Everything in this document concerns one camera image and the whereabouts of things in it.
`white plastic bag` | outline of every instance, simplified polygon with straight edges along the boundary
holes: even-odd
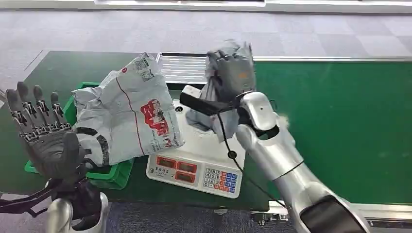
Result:
[[[74,128],[86,157],[98,166],[184,144],[166,81],[146,53],[110,72],[100,86],[73,94]]]

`barcode label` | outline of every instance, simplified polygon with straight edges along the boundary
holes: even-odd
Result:
[[[146,59],[142,59],[140,61],[135,61],[135,66],[137,70],[142,70],[146,69],[149,66],[149,63],[147,63]]]
[[[149,81],[150,79],[152,79],[155,75],[152,73],[152,71],[149,69],[147,71],[143,71],[140,73],[143,81]]]

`digital scale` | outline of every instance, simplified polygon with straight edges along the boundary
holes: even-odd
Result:
[[[213,131],[201,131],[188,125],[185,114],[188,107],[173,100],[177,122],[185,144],[164,153],[149,155],[146,175],[152,180],[195,189],[227,198],[237,198],[242,173],[227,156],[224,142],[219,143]],[[236,161],[243,169],[245,150],[234,135],[228,139]]]

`green table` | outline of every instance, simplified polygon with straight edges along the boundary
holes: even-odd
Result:
[[[59,91],[64,103],[80,82],[99,82],[135,56],[54,51],[25,82],[41,85],[45,93]],[[332,190],[355,203],[412,204],[412,62],[256,58],[256,75],[258,90],[289,119],[306,163]],[[41,189],[44,180],[23,169],[27,156],[5,106],[0,120],[0,191],[31,194]],[[147,157],[135,160],[124,190],[104,190],[111,201],[268,209],[268,198],[245,180],[239,198],[232,200],[149,180],[146,162]],[[248,156],[244,169],[277,195]]]

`cable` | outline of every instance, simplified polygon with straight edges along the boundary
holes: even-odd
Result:
[[[219,122],[220,122],[220,126],[221,126],[221,128],[222,128],[223,140],[224,140],[224,143],[226,144],[227,151],[228,151],[228,152],[227,152],[227,156],[228,156],[229,158],[231,158],[231,159],[233,160],[233,162],[235,162],[236,166],[237,166],[238,169],[241,171],[243,177],[245,177],[245,178],[246,178],[250,183],[252,183],[256,188],[258,188],[260,191],[262,191],[262,193],[266,194],[271,200],[276,201],[280,206],[282,206],[282,207],[284,207],[285,209],[287,209],[286,206],[285,206],[283,203],[281,203],[281,202],[278,201],[276,198],[274,198],[270,193],[266,192],[262,187],[260,187],[255,181],[253,181],[251,178],[249,178],[249,177],[244,173],[243,169],[239,166],[238,161],[236,161],[236,156],[237,156],[236,152],[230,149],[229,143],[227,142],[226,132],[224,131],[223,120],[222,120],[222,118],[221,118],[221,116],[220,116],[219,113],[217,113],[217,115],[218,115],[218,119],[219,119]]]

